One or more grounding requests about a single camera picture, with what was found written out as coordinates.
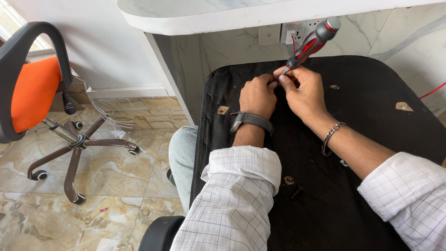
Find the red cable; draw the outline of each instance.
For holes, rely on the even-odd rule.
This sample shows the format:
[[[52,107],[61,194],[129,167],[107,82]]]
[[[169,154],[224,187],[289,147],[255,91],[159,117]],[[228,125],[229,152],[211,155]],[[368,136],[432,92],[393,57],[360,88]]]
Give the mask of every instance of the red cable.
[[[432,93],[438,91],[441,87],[443,87],[443,86],[445,86],[445,85],[446,85],[446,82],[444,82],[442,85],[440,85],[439,87],[437,87],[435,90],[433,90],[433,91],[429,92],[428,94],[426,94],[426,95],[420,97],[420,99],[424,98],[425,96],[429,96],[430,94],[432,94]]]
[[[293,54],[296,53],[296,48],[294,47],[294,36],[291,36],[291,39],[293,40]]]

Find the red and black screwdriver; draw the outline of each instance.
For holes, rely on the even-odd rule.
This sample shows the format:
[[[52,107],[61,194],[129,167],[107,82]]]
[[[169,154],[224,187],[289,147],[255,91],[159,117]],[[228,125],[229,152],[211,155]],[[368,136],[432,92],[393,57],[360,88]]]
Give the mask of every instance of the red and black screwdriver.
[[[316,30],[305,38],[302,46],[286,62],[285,70],[279,75],[284,75],[289,70],[296,69],[311,55],[318,52],[328,40],[335,37],[341,28],[341,21],[337,17],[329,17],[316,26]]]

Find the rolled-up sleeve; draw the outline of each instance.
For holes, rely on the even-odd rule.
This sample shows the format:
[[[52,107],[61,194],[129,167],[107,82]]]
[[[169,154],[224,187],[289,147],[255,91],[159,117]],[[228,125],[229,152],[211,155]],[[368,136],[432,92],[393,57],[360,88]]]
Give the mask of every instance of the rolled-up sleeve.
[[[253,146],[215,150],[202,179],[171,250],[266,250],[281,179],[277,154]]]
[[[444,250],[445,183],[446,169],[400,152],[372,171],[358,191],[412,250]]]

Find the silver chain bracelet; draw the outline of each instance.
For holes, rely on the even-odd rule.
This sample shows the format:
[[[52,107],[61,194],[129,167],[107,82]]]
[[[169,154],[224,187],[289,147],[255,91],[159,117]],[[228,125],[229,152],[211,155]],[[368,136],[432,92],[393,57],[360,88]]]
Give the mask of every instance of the silver chain bracelet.
[[[335,131],[337,131],[339,129],[340,126],[346,126],[347,124],[344,122],[338,122],[336,125],[332,126],[330,131],[327,133],[327,136],[325,137],[324,143],[322,144],[322,155],[324,155],[325,157],[330,156],[330,154],[333,153],[332,150],[328,149],[328,152],[325,152],[325,148],[327,147],[328,144],[328,140],[330,139],[330,137],[333,135],[333,133]]]

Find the armrest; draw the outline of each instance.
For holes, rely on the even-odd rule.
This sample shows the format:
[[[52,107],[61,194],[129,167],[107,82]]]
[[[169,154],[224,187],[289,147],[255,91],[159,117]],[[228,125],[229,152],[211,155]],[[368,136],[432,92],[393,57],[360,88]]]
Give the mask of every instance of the armrest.
[[[54,25],[47,22],[30,22],[18,29],[0,47],[0,76],[2,78],[2,91],[0,92],[0,107],[2,108],[0,111],[0,143],[20,140],[26,133],[26,131],[16,133],[13,128],[11,118],[12,95],[14,94],[14,88],[28,51],[34,40],[42,33],[47,34],[53,43],[65,89],[73,82],[65,43],[62,35]]]
[[[184,216],[162,216],[154,220],[141,239],[138,251],[169,251]]]

